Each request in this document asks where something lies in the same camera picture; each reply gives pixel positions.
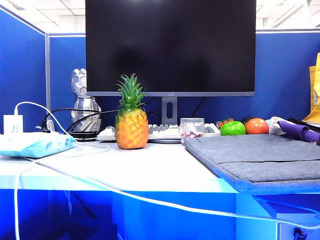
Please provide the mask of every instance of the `cord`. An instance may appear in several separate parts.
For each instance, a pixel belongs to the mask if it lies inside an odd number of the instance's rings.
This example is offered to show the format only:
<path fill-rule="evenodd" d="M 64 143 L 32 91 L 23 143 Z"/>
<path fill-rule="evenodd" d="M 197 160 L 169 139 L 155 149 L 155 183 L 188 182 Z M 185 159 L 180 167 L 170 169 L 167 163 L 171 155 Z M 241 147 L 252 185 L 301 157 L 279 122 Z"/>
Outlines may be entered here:
<path fill-rule="evenodd" d="M 152 96 L 150 99 L 148 99 L 146 102 L 144 102 L 144 104 L 146 105 L 146 104 L 150 103 L 154 98 L 155 98 L 155 97 Z"/>
<path fill-rule="evenodd" d="M 101 112 L 97 112 L 97 113 L 93 113 L 93 114 L 89 114 L 88 116 L 84 116 L 80 119 L 78 119 L 77 121 L 75 121 L 74 123 L 72 123 L 65 131 L 68 132 L 74 125 L 76 125 L 77 123 L 81 122 L 82 120 L 95 116 L 95 115 L 99 115 L 99 114 L 107 114 L 107 113 L 112 113 L 112 112 L 117 112 L 118 110 L 111 110 L 111 111 L 101 111 Z"/>
<path fill-rule="evenodd" d="M 315 213 L 315 214 L 320 214 L 320 211 L 314 210 L 314 209 L 309 208 L 309 207 L 297 206 L 297 205 L 293 205 L 293 204 L 286 203 L 286 202 L 281 202 L 281 201 L 273 201 L 273 200 L 262 199 L 260 197 L 255 197 L 254 199 L 258 200 L 258 201 L 260 200 L 260 201 L 263 201 L 263 202 L 266 202 L 266 203 L 288 206 L 288 207 L 291 207 L 291 208 L 294 208 L 294 209 L 301 209 L 301 210 L 306 210 L 308 212 L 312 212 L 312 213 Z"/>
<path fill-rule="evenodd" d="M 99 186 L 103 189 L 109 190 L 111 192 L 114 192 L 116 194 L 120 194 L 126 197 L 130 197 L 133 199 L 137 199 L 140 201 L 144 201 L 144 202 L 148 202 L 148 203 L 152 203 L 152 204 L 157 204 L 157 205 L 161 205 L 161 206 L 166 206 L 166 207 L 171 207 L 171 208 L 175 208 L 175 209 L 180 209 L 180 210 L 184 210 L 187 212 L 192 212 L 192 213 L 200 213 L 200 214 L 208 214 L 208 215 L 217 215 L 217 216 L 225 216 L 225 217 L 234 217 L 234 218 L 242 218 L 242 219 L 253 219 L 253 220 L 265 220 L 265 221 L 270 221 L 270 222 L 276 222 L 276 223 L 282 223 L 282 224 L 289 224 L 289 225 L 293 225 L 299 228 L 304 228 L 304 229 L 320 229 L 320 225 L 314 225 L 314 226 L 306 226 L 306 225 L 302 225 L 302 224 L 298 224 L 295 222 L 291 222 L 288 220 L 284 220 L 284 219 L 277 219 L 277 218 L 272 218 L 272 217 L 264 217 L 264 216 L 254 216 L 254 215 L 245 215 L 245 214 L 237 214 L 237 213 L 233 213 L 233 212 L 224 212 L 224 211 L 217 211 L 217 210 L 209 210 L 209 209 L 201 209 L 201 208 L 194 208 L 194 207 L 188 207 L 185 205 L 181 205 L 181 204 L 177 204 L 177 203 L 172 203 L 172 202 L 167 202 L 167 201 L 161 201 L 161 200 L 156 200 L 156 199 L 152 199 L 152 198 L 147 198 L 147 197 L 143 197 L 143 196 L 138 196 L 138 195 L 134 195 L 128 192 L 124 192 L 121 190 L 118 190 L 114 187 L 111 187 L 108 184 L 102 183 L 100 181 L 97 181 L 91 177 L 79 177 L 76 175 L 73 175 L 71 173 L 65 172 L 61 169 L 57 169 L 54 168 L 53 166 L 50 166 L 46 163 L 43 162 L 39 162 L 37 161 L 36 164 L 50 168 L 56 172 L 59 172 L 61 174 L 64 174 L 66 176 L 70 176 L 85 182 L 88 182 L 90 184 Z"/>
<path fill-rule="evenodd" d="M 148 116 L 149 114 L 155 114 L 155 115 L 157 115 L 157 116 L 160 118 L 160 120 L 161 120 L 161 116 L 160 116 L 160 114 L 159 114 L 158 112 L 156 112 L 156 111 L 149 111 L 149 112 L 146 113 L 147 116 Z"/>
<path fill-rule="evenodd" d="M 52 110 L 51 113 L 59 112 L 59 111 L 65 111 L 65 110 L 71 110 L 71 111 L 78 111 L 78 112 L 93 112 L 93 113 L 100 113 L 101 111 L 98 110 L 86 110 L 86 109 L 76 109 L 76 108 L 58 108 L 55 110 Z M 50 116 L 50 113 L 44 116 L 43 120 L 46 120 Z"/>
<path fill-rule="evenodd" d="M 61 124 L 59 123 L 59 121 L 58 121 L 58 120 L 56 119 L 56 117 L 50 112 L 50 110 L 47 109 L 45 106 L 42 106 L 42 105 L 40 105 L 40 104 L 38 104 L 38 103 L 35 103 L 35 102 L 32 102 L 32 101 L 22 101 L 22 102 L 19 102 L 17 105 L 15 105 L 14 115 L 18 115 L 18 107 L 19 107 L 21 104 L 32 104 L 32 105 L 38 106 L 38 107 L 40 107 L 40 108 L 43 108 L 44 110 L 46 110 L 46 111 L 52 116 L 52 118 L 56 121 L 56 123 L 58 124 L 58 126 L 61 128 L 61 130 L 62 130 L 65 134 L 71 136 L 71 135 L 68 133 L 68 131 L 65 131 L 65 129 L 61 126 Z"/>
<path fill-rule="evenodd" d="M 117 234 L 117 236 L 120 238 L 120 240 L 124 240 L 119 233 Z"/>
<path fill-rule="evenodd" d="M 85 141 L 93 141 L 96 140 L 97 137 L 84 137 L 84 138 L 78 138 L 78 137 L 74 137 L 75 140 L 79 141 L 79 142 L 85 142 Z"/>
<path fill-rule="evenodd" d="M 93 145 L 93 144 L 80 144 L 79 142 L 77 142 L 78 145 L 80 146 L 91 146 L 91 147 L 96 147 L 96 148 L 101 148 L 103 150 L 100 151 L 94 151 L 94 152 L 87 152 L 86 154 L 80 153 L 77 155 L 59 155 L 54 154 L 54 155 L 50 155 L 47 157 L 43 157 L 43 158 L 39 158 L 37 160 L 34 160 L 32 158 L 28 158 L 28 157 L 24 157 L 24 159 L 31 161 L 31 163 L 25 168 L 25 170 L 23 170 L 22 172 L 20 172 L 14 180 L 14 191 L 13 191 L 13 201 L 14 201 L 14 233 L 15 233 L 15 239 L 16 240 L 20 240 L 20 230 L 19 230 L 19 208 L 18 208 L 18 189 L 19 189 L 19 180 L 20 180 L 20 176 L 27 172 L 28 170 L 32 169 L 33 167 L 36 166 L 36 164 L 43 159 L 50 159 L 50 158 L 75 158 L 75 157 L 80 157 L 80 156 L 85 156 L 85 155 L 89 155 L 89 154 L 99 154 L 99 153 L 104 153 L 109 151 L 109 146 L 107 145 L 106 147 L 102 147 L 102 146 L 97 146 L 97 145 Z"/>
<path fill-rule="evenodd" d="M 78 200 L 78 202 L 82 205 L 83 209 L 85 210 L 85 212 L 93 219 L 97 219 L 97 217 L 94 215 L 94 213 L 90 210 L 89 207 L 87 207 L 87 205 L 84 203 L 84 201 L 82 201 L 82 199 L 76 194 L 75 191 L 70 191 L 70 193 L 72 193 L 72 195 Z"/>
<path fill-rule="evenodd" d="M 205 97 L 203 96 L 198 104 L 198 106 L 196 107 L 196 109 L 193 111 L 191 117 L 194 118 L 196 115 L 196 112 L 199 110 L 199 108 L 201 107 L 202 103 L 204 102 Z"/>
<path fill-rule="evenodd" d="M 72 204 L 71 204 L 71 198 L 70 198 L 70 191 L 65 190 L 66 199 L 68 201 L 68 209 L 69 209 L 69 215 L 72 214 Z"/>

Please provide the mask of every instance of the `gray felt laptop case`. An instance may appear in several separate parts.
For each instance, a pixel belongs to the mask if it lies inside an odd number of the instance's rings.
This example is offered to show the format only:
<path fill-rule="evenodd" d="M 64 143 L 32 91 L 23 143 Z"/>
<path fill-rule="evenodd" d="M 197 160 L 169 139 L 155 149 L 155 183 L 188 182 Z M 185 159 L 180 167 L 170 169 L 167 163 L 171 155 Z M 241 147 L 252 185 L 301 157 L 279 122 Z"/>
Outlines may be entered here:
<path fill-rule="evenodd" d="M 320 192 L 320 146 L 269 134 L 187 139 L 185 148 L 238 192 Z"/>

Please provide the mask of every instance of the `silver robot statue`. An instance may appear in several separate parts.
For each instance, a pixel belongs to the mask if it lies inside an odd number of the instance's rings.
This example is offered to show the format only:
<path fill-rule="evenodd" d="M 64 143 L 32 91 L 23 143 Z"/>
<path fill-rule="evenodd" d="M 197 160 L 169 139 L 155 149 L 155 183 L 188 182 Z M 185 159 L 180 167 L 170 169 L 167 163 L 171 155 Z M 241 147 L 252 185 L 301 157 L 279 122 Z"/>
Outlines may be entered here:
<path fill-rule="evenodd" d="M 75 69 L 72 72 L 71 90 L 76 94 L 75 109 L 96 110 L 101 112 L 101 107 L 92 96 L 87 96 L 87 70 Z M 93 114 L 90 111 L 71 111 L 71 120 L 75 121 Z M 73 132 L 98 132 L 100 130 L 101 116 L 90 116 L 73 126 Z"/>

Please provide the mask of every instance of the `ceiling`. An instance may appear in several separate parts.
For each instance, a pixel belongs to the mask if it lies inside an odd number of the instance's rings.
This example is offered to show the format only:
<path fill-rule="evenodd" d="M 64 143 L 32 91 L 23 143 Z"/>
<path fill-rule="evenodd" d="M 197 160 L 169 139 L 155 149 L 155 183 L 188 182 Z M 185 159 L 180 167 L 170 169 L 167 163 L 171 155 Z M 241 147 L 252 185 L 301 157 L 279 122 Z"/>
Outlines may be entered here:
<path fill-rule="evenodd" d="M 85 0 L 0 0 L 0 5 L 46 33 L 86 31 Z M 319 27 L 320 0 L 256 0 L 258 30 Z"/>

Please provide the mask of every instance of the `purple cloth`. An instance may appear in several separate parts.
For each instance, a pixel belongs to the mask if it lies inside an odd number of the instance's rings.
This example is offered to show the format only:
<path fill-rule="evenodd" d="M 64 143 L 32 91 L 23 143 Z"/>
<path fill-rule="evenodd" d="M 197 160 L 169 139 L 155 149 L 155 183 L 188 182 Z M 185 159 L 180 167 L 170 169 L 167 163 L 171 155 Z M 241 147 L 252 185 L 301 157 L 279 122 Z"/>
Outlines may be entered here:
<path fill-rule="evenodd" d="M 278 124 L 289 139 L 296 139 L 307 143 L 320 141 L 320 133 L 309 130 L 307 126 L 291 124 L 286 121 L 278 121 Z"/>

